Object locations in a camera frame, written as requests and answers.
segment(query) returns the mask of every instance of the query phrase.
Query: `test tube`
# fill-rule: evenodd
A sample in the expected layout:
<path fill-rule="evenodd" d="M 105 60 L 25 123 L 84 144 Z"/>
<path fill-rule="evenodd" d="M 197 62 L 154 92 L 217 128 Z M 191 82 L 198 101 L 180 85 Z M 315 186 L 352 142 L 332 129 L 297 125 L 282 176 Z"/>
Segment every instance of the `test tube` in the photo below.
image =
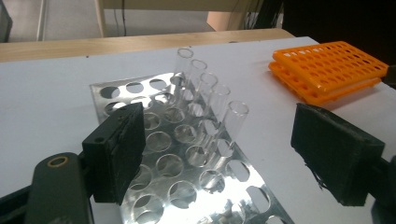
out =
<path fill-rule="evenodd" d="M 197 59 L 191 60 L 189 72 L 186 76 L 186 88 L 194 91 L 198 85 L 200 75 L 205 73 L 206 69 L 206 62 Z"/>
<path fill-rule="evenodd" d="M 210 90 L 218 83 L 218 78 L 212 73 L 200 75 L 192 102 L 188 105 L 189 113 L 195 117 L 204 115 L 208 103 Z"/>
<path fill-rule="evenodd" d="M 190 63 L 194 52 L 190 49 L 178 49 L 176 64 L 174 70 L 174 76 L 172 77 L 172 82 L 175 85 L 182 85 L 185 81 L 186 74 L 189 70 Z"/>
<path fill-rule="evenodd" d="M 247 116 L 248 106 L 244 102 L 231 101 L 228 103 L 227 110 L 219 127 L 218 135 L 220 136 L 227 131 L 231 138 L 230 147 L 233 146 Z"/>
<path fill-rule="evenodd" d="M 218 127 L 211 119 L 202 119 L 197 125 L 196 145 L 210 151 L 210 144 L 217 136 Z"/>
<path fill-rule="evenodd" d="M 214 116 L 213 119 L 216 123 L 220 123 L 224 116 L 224 109 L 230 93 L 230 88 L 224 84 L 218 84 L 212 87 L 209 93 L 208 103 L 205 106 L 204 114 L 209 115 L 209 111 L 211 109 Z"/>
<path fill-rule="evenodd" d="M 191 59 L 194 53 L 190 49 L 178 49 L 174 74 L 171 77 L 173 85 L 168 86 L 168 91 L 174 94 L 174 103 L 182 101 L 183 87 L 186 84 L 186 74 L 188 73 Z"/>

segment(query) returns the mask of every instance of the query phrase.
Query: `rack hole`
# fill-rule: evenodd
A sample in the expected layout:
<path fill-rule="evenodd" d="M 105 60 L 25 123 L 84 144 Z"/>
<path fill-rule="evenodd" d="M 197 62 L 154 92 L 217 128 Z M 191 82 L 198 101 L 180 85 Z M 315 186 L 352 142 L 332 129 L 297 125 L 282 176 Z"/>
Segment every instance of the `rack hole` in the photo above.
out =
<path fill-rule="evenodd" d="M 266 195 L 266 193 L 264 193 L 262 189 L 250 186 L 247 188 L 247 193 L 260 213 L 264 213 L 268 210 L 268 208 L 270 207 L 270 203 L 268 200 L 268 196 Z"/>
<path fill-rule="evenodd" d="M 214 136 L 219 131 L 217 126 L 218 125 L 215 121 L 211 119 L 204 119 L 199 122 L 198 129 L 200 132 L 203 132 L 204 134 Z"/>
<path fill-rule="evenodd" d="M 183 86 L 184 85 L 184 78 L 180 75 L 176 75 L 171 77 L 171 83 L 175 86 Z"/>
<path fill-rule="evenodd" d="M 145 189 L 151 182 L 151 171 L 145 165 L 140 165 L 139 173 L 134 177 L 130 184 L 130 189 L 141 190 Z"/>
<path fill-rule="evenodd" d="M 139 103 L 139 102 L 142 103 L 144 109 L 149 109 L 152 107 L 151 99 L 148 97 L 145 97 L 145 96 L 139 96 L 139 97 L 134 98 L 131 101 L 131 104 Z"/>
<path fill-rule="evenodd" d="M 220 193 L 225 188 L 224 178 L 217 171 L 209 170 L 201 174 L 199 178 L 201 187 L 207 192 Z"/>
<path fill-rule="evenodd" d="M 197 167 L 205 166 L 208 160 L 208 154 L 203 147 L 192 146 L 186 151 L 186 158 L 189 164 Z"/>
<path fill-rule="evenodd" d="M 181 143 L 192 142 L 196 135 L 195 129 L 190 125 L 183 124 L 175 128 L 175 138 Z"/>
<path fill-rule="evenodd" d="M 250 171 L 241 161 L 229 161 L 227 163 L 227 171 L 233 174 L 240 182 L 246 182 L 250 177 Z"/>
<path fill-rule="evenodd" d="M 139 93 L 144 89 L 143 85 L 138 82 L 132 82 L 126 85 L 126 90 L 130 93 Z"/>
<path fill-rule="evenodd" d="M 118 87 L 104 87 L 100 90 L 100 95 L 106 99 L 114 99 L 120 95 Z"/>
<path fill-rule="evenodd" d="M 181 209 L 188 209 L 192 203 L 195 203 L 197 192 L 192 184 L 180 181 L 172 185 L 168 197 L 172 205 Z"/>
<path fill-rule="evenodd" d="M 154 99 L 160 105 L 169 105 L 175 101 L 175 97 L 171 93 L 164 93 L 161 95 L 156 95 L 154 97 Z"/>
<path fill-rule="evenodd" d="M 313 76 L 313 77 L 319 77 L 319 75 L 317 73 L 314 73 L 314 72 L 311 72 L 309 74 L 311 74 L 311 76 Z"/>
<path fill-rule="evenodd" d="M 160 175 L 174 177 L 183 170 L 181 158 L 175 155 L 165 155 L 158 159 L 157 170 Z"/>
<path fill-rule="evenodd" d="M 335 82 L 335 83 L 338 83 L 338 81 L 337 80 L 335 80 L 334 78 L 332 78 L 332 77 L 329 77 L 328 78 L 328 80 L 330 81 L 330 82 Z"/>
<path fill-rule="evenodd" d="M 155 78 L 149 82 L 149 85 L 155 90 L 161 91 L 166 87 L 166 82 L 158 78 Z"/>
<path fill-rule="evenodd" d="M 196 103 L 189 104 L 188 111 L 189 111 L 190 115 L 192 115 L 196 118 L 199 118 L 204 115 L 204 109 L 202 108 L 202 106 L 200 104 L 196 104 Z"/>
<path fill-rule="evenodd" d="M 171 146 L 172 140 L 167 133 L 152 133 L 146 140 L 148 149 L 156 152 L 165 151 Z"/>
<path fill-rule="evenodd" d="M 178 108 L 168 108 L 163 112 L 164 118 L 171 123 L 178 123 L 184 119 L 183 112 Z"/>
<path fill-rule="evenodd" d="M 138 199 L 133 207 L 133 216 L 137 223 L 157 223 L 163 216 L 163 202 L 153 195 Z"/>
<path fill-rule="evenodd" d="M 147 113 L 144 116 L 145 119 L 145 129 L 152 130 L 160 126 L 160 118 L 153 113 Z"/>
<path fill-rule="evenodd" d="M 345 78 L 350 78 L 350 75 L 348 75 L 348 74 L 343 74 L 343 77 L 345 77 Z"/>
<path fill-rule="evenodd" d="M 221 157 L 231 157 L 233 155 L 233 146 L 225 139 L 218 139 L 216 142 L 217 151 Z"/>
<path fill-rule="evenodd" d="M 286 222 L 284 222 L 280 217 L 271 216 L 268 218 L 265 224 L 286 224 Z"/>
<path fill-rule="evenodd" d="M 345 81 L 345 79 L 344 79 L 343 77 L 336 76 L 336 78 L 338 78 L 338 79 L 341 80 L 341 81 Z"/>
<path fill-rule="evenodd" d="M 113 102 L 105 106 L 105 114 L 111 115 L 113 114 L 116 110 L 120 109 L 121 107 L 125 106 L 125 103 L 121 102 Z"/>
<path fill-rule="evenodd" d="M 181 92 L 181 97 L 185 101 L 191 101 L 194 98 L 194 95 L 191 90 L 186 89 Z"/>

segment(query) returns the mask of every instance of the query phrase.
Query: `glass test tube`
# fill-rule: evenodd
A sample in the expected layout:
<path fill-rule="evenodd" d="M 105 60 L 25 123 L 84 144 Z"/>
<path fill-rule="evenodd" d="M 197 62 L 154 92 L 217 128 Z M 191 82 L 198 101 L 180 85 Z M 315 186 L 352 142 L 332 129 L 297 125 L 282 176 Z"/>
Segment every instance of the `glass test tube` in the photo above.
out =
<path fill-rule="evenodd" d="M 189 70 L 190 63 L 194 52 L 190 49 L 178 49 L 177 50 L 177 57 L 176 57 L 176 64 L 175 64 L 175 71 L 174 71 L 174 78 L 181 77 L 182 79 L 186 78 L 186 73 Z"/>
<path fill-rule="evenodd" d="M 186 83 L 186 74 L 188 73 L 191 59 L 194 53 L 190 49 L 178 49 L 174 74 L 171 78 L 169 91 L 174 94 L 174 103 L 178 104 L 183 98 L 183 86 Z"/>
<path fill-rule="evenodd" d="M 212 87 L 209 93 L 209 100 L 205 106 L 205 115 L 209 114 L 210 109 L 212 109 L 214 120 L 216 123 L 220 123 L 224 116 L 224 109 L 227 104 L 228 96 L 231 91 L 228 86 L 224 84 L 218 84 Z"/>
<path fill-rule="evenodd" d="M 231 101 L 228 103 L 222 123 L 220 124 L 219 134 L 227 131 L 233 145 L 241 127 L 248 116 L 248 106 L 241 101 Z"/>
<path fill-rule="evenodd" d="M 191 60 L 188 76 L 186 77 L 186 87 L 194 91 L 198 85 L 200 75 L 205 73 L 206 69 L 206 62 L 197 59 Z"/>
<path fill-rule="evenodd" d="M 199 82 L 195 89 L 191 104 L 189 104 L 189 113 L 195 117 L 204 115 L 205 107 L 208 104 L 210 90 L 218 83 L 218 78 L 211 73 L 200 75 Z"/>

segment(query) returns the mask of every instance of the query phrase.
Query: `white table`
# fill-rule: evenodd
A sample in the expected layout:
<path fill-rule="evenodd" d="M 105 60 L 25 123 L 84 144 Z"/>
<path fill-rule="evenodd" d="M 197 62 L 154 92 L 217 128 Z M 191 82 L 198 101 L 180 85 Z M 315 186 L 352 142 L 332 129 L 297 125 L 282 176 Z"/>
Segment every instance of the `white table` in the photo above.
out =
<path fill-rule="evenodd" d="M 343 207 L 320 190 L 303 159 L 290 146 L 298 99 L 269 72 L 276 49 L 315 44 L 290 38 L 193 47 L 231 99 L 249 105 L 236 139 L 296 223 L 372 223 L 364 207 Z M 0 63 L 0 197 L 31 183 L 35 166 L 59 152 L 79 153 L 98 122 L 89 85 L 173 70 L 176 49 Z M 325 106 L 384 141 L 383 157 L 396 154 L 396 91 L 385 84 Z M 115 204 L 93 203 L 96 223 L 120 223 Z"/>

